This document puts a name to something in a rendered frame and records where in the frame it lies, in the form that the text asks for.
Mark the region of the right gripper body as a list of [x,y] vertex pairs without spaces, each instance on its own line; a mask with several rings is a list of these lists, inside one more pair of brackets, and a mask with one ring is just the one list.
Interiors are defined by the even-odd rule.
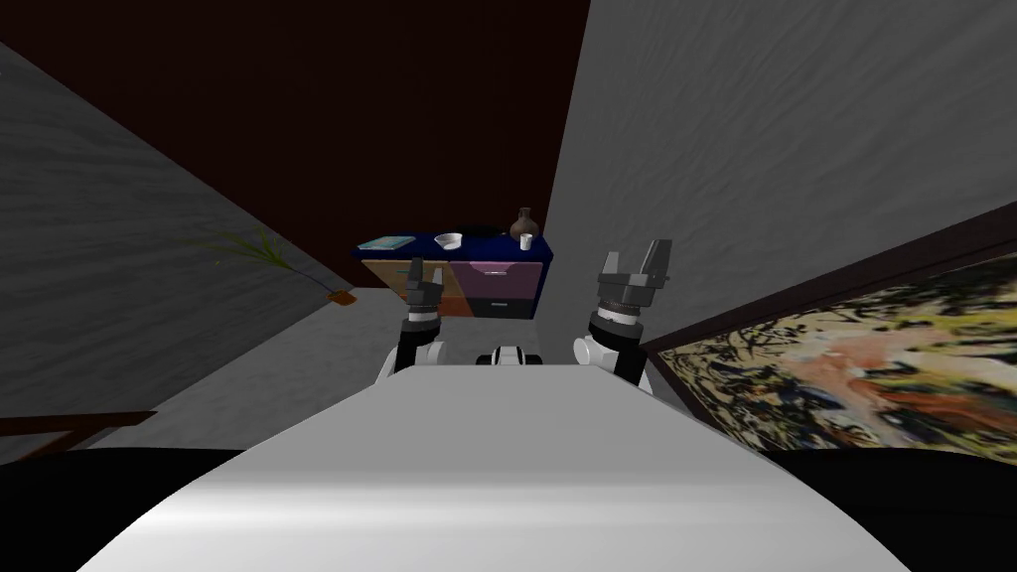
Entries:
[[666,272],[655,273],[600,273],[597,278],[598,306],[629,306],[648,308],[654,300],[655,291],[667,282]]

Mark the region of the green plant in orange pot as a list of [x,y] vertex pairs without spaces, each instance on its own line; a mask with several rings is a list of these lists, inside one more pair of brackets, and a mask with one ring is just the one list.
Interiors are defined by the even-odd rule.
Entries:
[[285,258],[285,241],[278,235],[270,235],[261,226],[256,229],[254,239],[247,239],[237,232],[228,231],[216,231],[215,236],[215,240],[184,239],[183,243],[236,256],[238,263],[279,268],[301,276],[323,288],[326,291],[326,298],[339,306],[350,306],[358,299],[349,289],[332,288],[324,281],[294,266]]

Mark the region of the dark framed colourful painting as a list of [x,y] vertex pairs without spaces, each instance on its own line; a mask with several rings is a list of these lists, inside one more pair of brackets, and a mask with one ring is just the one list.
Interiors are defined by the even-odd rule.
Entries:
[[695,418],[755,451],[1017,466],[1017,202],[645,349]]

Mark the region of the blue cabinet with coloured drawers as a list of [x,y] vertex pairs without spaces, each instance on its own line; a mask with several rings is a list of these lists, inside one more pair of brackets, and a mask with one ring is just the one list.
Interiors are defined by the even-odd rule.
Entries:
[[443,269],[440,317],[530,320],[553,253],[531,214],[521,208],[507,231],[461,225],[446,233],[405,233],[358,245],[353,258],[406,299],[412,258],[424,261],[424,281]]

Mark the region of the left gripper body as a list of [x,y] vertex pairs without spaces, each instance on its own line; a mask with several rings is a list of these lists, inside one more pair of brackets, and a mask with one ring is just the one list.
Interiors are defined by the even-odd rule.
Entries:
[[409,318],[435,318],[441,302],[444,285],[440,282],[408,280],[406,304]]

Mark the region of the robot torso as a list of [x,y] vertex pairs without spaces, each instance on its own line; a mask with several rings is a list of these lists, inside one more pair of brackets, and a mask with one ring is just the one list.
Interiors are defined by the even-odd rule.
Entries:
[[909,572],[595,365],[417,365],[182,487],[79,572]]

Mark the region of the brown wooden frame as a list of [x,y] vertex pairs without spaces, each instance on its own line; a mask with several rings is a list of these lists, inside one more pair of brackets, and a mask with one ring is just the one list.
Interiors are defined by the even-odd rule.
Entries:
[[89,444],[117,430],[136,426],[157,414],[156,410],[89,414],[0,417],[0,439],[54,434],[48,443],[15,457],[0,452],[0,465],[67,452]]

